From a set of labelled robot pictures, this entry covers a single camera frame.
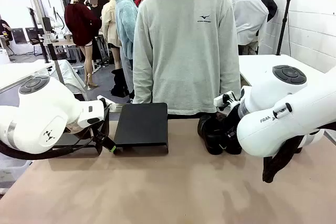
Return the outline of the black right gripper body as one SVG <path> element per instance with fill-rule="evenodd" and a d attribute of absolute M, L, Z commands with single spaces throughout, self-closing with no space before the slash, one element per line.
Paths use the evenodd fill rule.
<path fill-rule="evenodd" d="M 229 143 L 237 142 L 237 125 L 240 122 L 239 106 L 240 104 L 235 105 L 225 119 L 225 136 Z"/>

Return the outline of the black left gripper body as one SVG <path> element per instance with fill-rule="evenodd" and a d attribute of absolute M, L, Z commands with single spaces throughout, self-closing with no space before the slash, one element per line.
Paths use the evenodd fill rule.
<path fill-rule="evenodd" d="M 108 142 L 108 126 L 105 124 L 95 124 L 91 129 L 93 132 L 93 141 L 100 145 L 106 145 Z"/>

